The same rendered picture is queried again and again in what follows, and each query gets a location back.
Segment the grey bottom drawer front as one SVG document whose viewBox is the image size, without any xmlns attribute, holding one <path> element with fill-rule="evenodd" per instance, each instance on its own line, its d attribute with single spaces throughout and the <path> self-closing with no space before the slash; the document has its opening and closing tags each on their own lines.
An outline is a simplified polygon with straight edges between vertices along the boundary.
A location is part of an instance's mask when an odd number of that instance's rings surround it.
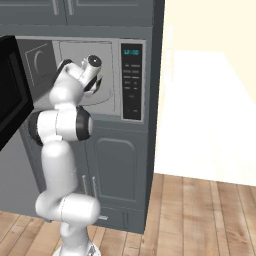
<svg viewBox="0 0 256 256">
<path fill-rule="evenodd" d="M 108 216 L 108 220 L 98 219 L 96 226 L 138 234 L 144 233 L 145 213 L 141 210 L 101 207 L 100 215 Z"/>
</svg>

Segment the grey wide upper cabinet door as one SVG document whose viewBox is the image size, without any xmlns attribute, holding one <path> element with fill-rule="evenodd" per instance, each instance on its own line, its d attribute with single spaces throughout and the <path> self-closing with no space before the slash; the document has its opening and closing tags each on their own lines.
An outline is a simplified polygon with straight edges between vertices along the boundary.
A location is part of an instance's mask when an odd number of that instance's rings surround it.
<svg viewBox="0 0 256 256">
<path fill-rule="evenodd" d="M 67 23 L 82 26 L 151 26 L 154 0 L 73 0 Z"/>
</svg>

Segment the grey tall cabinet unit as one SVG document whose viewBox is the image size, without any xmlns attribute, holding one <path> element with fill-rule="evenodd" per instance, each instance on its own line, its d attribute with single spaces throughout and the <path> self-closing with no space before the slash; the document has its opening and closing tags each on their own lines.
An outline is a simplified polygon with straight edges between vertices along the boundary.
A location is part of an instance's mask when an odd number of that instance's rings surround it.
<svg viewBox="0 0 256 256">
<path fill-rule="evenodd" d="M 71 38 L 120 38 L 145 40 L 145 91 L 144 91 L 144 118 L 142 122 L 122 120 L 120 116 L 93 114 L 94 128 L 117 129 L 136 131 L 147 134 L 146 156 L 146 198 L 145 226 L 148 205 L 154 173 L 156 124 L 159 96 L 159 77 L 162 50 L 162 33 L 165 0 L 154 0 L 151 26 L 82 26 L 82 25 L 3 25 L 0 24 L 0 37 L 13 35 L 17 39 L 19 51 L 29 90 L 35 110 L 47 110 L 50 107 L 49 93 L 52 79 L 57 69 L 53 44 L 49 40 L 25 40 L 25 36 L 32 37 L 71 37 Z M 83 175 L 89 195 L 94 195 L 92 176 L 89 172 L 88 159 L 85 147 L 87 168 Z"/>
</svg>

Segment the grey narrow upper cabinet door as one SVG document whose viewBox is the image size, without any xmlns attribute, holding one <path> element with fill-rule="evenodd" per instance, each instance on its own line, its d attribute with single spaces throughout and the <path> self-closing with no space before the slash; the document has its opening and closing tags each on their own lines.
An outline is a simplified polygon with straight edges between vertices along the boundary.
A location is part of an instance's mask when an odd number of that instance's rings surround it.
<svg viewBox="0 0 256 256">
<path fill-rule="evenodd" d="M 58 0 L 59 15 L 54 15 L 52 0 L 0 0 L 0 24 L 65 25 L 63 0 Z"/>
</svg>

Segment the grey arched lower cabinet door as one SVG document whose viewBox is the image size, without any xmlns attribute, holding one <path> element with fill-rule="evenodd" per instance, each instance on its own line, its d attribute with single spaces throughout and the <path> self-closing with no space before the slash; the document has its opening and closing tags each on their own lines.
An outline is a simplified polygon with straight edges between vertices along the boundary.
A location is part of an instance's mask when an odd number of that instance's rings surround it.
<svg viewBox="0 0 256 256">
<path fill-rule="evenodd" d="M 89 172 L 102 205 L 143 210 L 147 134 L 96 128 L 85 142 Z"/>
</svg>

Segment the grey microwave oven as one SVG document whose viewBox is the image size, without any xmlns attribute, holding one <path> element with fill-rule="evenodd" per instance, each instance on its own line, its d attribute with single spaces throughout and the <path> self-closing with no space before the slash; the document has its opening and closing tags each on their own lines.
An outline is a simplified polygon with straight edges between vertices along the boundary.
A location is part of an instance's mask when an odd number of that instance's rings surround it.
<svg viewBox="0 0 256 256">
<path fill-rule="evenodd" d="M 84 96 L 81 105 L 93 114 L 143 121 L 145 40 L 32 36 L 24 39 L 51 41 L 57 64 L 71 59 L 80 66 L 89 55 L 98 56 L 102 61 L 100 87 L 90 98 Z"/>
</svg>

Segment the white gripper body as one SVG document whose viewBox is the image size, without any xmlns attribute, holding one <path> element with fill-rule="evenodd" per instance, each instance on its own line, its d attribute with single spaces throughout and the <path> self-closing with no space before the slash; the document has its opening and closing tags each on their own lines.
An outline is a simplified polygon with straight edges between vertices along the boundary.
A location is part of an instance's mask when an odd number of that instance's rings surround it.
<svg viewBox="0 0 256 256">
<path fill-rule="evenodd" d="M 80 77 L 85 92 L 90 91 L 97 80 L 100 69 L 95 67 L 87 67 Z"/>
</svg>

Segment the black microwave door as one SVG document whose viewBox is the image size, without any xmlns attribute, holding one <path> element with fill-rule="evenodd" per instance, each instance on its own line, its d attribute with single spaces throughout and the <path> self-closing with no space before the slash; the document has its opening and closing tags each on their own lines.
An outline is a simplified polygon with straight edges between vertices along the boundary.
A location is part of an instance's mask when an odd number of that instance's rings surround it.
<svg viewBox="0 0 256 256">
<path fill-rule="evenodd" d="M 16 38 L 0 37 L 0 151 L 34 109 Z"/>
</svg>

